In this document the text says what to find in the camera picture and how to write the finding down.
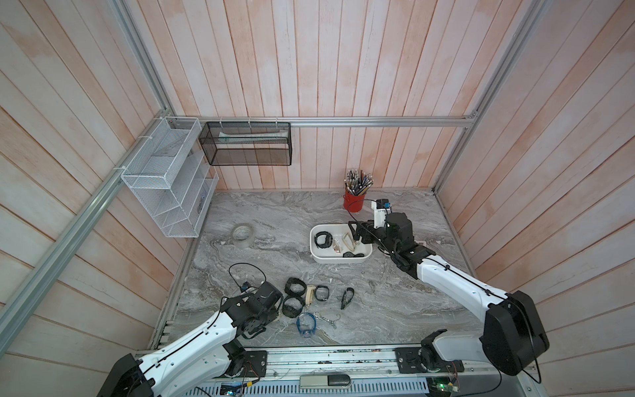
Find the gold beige watch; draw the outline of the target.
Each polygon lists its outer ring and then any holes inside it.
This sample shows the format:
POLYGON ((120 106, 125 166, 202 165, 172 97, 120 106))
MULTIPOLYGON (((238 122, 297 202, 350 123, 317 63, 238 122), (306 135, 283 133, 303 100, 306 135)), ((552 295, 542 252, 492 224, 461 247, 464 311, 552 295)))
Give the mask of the gold beige watch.
POLYGON ((342 241, 348 251, 354 252, 357 249, 357 242, 353 239, 350 233, 345 233, 342 236, 342 241))

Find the black round face watch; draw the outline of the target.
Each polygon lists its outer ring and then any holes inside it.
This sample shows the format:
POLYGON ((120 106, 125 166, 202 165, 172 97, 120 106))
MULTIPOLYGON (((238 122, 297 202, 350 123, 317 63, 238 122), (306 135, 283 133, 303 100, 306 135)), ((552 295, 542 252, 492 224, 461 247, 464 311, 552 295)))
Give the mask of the black round face watch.
POLYGON ((363 252, 355 253, 353 251, 346 251, 342 254, 344 258, 364 258, 366 254, 363 252))

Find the rose gold small watch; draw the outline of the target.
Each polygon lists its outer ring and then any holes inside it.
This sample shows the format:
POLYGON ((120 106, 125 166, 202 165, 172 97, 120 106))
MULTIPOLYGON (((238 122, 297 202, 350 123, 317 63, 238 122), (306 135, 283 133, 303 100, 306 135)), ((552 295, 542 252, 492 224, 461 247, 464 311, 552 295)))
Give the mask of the rose gold small watch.
POLYGON ((333 238, 332 248, 335 251, 335 253, 337 253, 337 254, 341 254, 342 253, 342 248, 341 248, 340 243, 337 240, 337 238, 333 238))

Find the black strap watch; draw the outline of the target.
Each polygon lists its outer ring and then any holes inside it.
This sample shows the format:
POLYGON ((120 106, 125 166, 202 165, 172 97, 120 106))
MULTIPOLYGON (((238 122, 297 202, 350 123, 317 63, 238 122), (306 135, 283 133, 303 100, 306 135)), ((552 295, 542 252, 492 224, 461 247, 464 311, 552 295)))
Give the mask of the black strap watch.
POLYGON ((355 296, 355 290, 352 287, 347 287, 341 299, 340 309, 344 310, 353 300, 355 296))

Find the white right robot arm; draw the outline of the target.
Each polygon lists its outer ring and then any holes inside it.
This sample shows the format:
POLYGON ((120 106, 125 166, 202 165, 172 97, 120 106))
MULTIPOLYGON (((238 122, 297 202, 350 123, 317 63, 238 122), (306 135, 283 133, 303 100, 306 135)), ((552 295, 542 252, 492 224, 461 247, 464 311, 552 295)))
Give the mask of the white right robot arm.
POLYGON ((418 244, 404 213, 388 213, 380 222, 348 223, 352 237, 375 244, 400 271, 448 295, 481 322, 481 332, 440 329, 423 339, 423 365, 437 362, 489 362, 505 375, 517 375, 548 351, 550 342, 532 298, 489 286, 418 244))

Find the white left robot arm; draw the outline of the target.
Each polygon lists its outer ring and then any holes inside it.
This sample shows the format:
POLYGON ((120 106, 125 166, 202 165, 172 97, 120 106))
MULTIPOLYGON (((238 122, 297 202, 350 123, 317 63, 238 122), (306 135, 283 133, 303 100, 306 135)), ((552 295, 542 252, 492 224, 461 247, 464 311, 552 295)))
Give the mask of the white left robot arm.
POLYGON ((99 396, 179 396, 209 378, 246 377, 258 364, 238 339, 266 331, 283 295, 269 282, 224 298, 218 311, 175 342, 136 358, 127 354, 110 370, 99 396))

